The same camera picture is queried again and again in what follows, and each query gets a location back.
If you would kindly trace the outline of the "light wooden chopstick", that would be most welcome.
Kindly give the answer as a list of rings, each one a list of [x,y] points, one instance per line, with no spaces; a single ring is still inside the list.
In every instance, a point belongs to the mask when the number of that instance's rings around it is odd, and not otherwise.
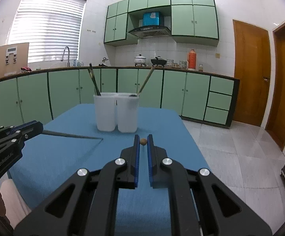
[[[149,78],[151,77],[153,71],[155,70],[156,67],[151,67],[149,73],[147,74],[147,77],[145,78],[143,84],[141,85],[140,89],[137,92],[137,96],[140,96],[140,94],[142,93],[143,89],[145,88],[145,85],[147,84],[147,82],[149,81]]]
[[[147,139],[146,139],[146,138],[142,138],[142,139],[140,140],[140,144],[143,145],[143,146],[145,146],[145,145],[147,144]]]

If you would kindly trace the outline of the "white plastic utensil holder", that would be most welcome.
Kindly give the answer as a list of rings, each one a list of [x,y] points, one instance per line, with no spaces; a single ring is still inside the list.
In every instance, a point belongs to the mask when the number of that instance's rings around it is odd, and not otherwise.
[[[134,93],[105,92],[94,95],[97,129],[134,133],[138,129],[139,96]]]

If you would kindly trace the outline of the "white window blinds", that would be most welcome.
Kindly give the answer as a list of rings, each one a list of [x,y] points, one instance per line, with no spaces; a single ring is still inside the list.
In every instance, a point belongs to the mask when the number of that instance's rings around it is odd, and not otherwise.
[[[21,0],[7,44],[29,43],[28,62],[77,59],[86,0]]]

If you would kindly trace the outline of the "black wok on stove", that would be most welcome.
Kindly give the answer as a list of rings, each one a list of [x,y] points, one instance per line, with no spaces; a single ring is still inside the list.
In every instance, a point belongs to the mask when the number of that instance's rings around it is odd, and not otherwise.
[[[165,59],[162,59],[160,56],[154,57],[150,61],[154,67],[158,67],[158,66],[163,67],[167,63],[167,61]]]

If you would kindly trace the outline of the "black range hood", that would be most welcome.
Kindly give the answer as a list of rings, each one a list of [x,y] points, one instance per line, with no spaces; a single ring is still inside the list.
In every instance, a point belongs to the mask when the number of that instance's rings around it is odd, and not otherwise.
[[[171,36],[171,31],[168,27],[158,25],[138,27],[129,31],[129,33],[141,39]]]

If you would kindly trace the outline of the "white cooking pot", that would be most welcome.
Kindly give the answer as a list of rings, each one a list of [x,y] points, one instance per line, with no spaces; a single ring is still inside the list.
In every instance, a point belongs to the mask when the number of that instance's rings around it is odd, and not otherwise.
[[[142,67],[145,67],[146,66],[146,57],[142,56],[141,54],[137,55],[135,58],[134,58],[134,66],[137,67],[137,66],[142,66]]]

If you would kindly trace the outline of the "green kitchen cabinets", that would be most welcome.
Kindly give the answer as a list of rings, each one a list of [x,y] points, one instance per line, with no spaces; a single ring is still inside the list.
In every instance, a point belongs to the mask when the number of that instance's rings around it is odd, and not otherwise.
[[[104,43],[137,44],[141,38],[129,31],[143,27],[146,12],[161,12],[164,26],[177,43],[217,46],[219,26],[215,0],[122,0],[108,6]]]
[[[79,104],[92,104],[101,93],[136,93],[149,68],[55,68],[0,78],[0,126],[32,120],[44,124]],[[240,81],[236,78],[186,69],[157,68],[140,94],[145,108],[174,110],[191,122],[229,128]]]

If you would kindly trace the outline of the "cardboard box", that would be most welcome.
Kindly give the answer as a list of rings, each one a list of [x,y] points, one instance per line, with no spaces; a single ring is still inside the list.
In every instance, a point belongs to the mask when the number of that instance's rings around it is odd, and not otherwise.
[[[0,46],[0,78],[18,74],[28,66],[29,43]]]

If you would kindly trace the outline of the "green lower kitchen cabinets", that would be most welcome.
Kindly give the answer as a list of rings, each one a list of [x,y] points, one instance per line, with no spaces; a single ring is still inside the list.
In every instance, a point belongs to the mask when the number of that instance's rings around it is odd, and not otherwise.
[[[0,78],[0,126],[32,120],[44,124],[79,104],[92,104],[101,93],[136,93],[149,68],[55,68]],[[236,78],[186,69],[157,68],[140,94],[145,108],[174,110],[191,122],[229,128],[240,81]]]

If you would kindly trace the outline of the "orange thermos flask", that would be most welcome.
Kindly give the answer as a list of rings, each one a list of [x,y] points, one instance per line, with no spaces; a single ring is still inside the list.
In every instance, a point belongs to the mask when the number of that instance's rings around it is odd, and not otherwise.
[[[194,49],[188,52],[187,62],[189,70],[196,70],[196,52]]]

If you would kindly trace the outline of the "green upper kitchen cabinets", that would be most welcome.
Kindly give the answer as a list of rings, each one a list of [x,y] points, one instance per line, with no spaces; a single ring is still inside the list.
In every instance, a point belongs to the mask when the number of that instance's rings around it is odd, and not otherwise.
[[[137,44],[141,38],[129,31],[143,27],[146,12],[161,12],[164,26],[177,43],[217,46],[219,26],[215,0],[122,0],[108,6],[104,43]]]

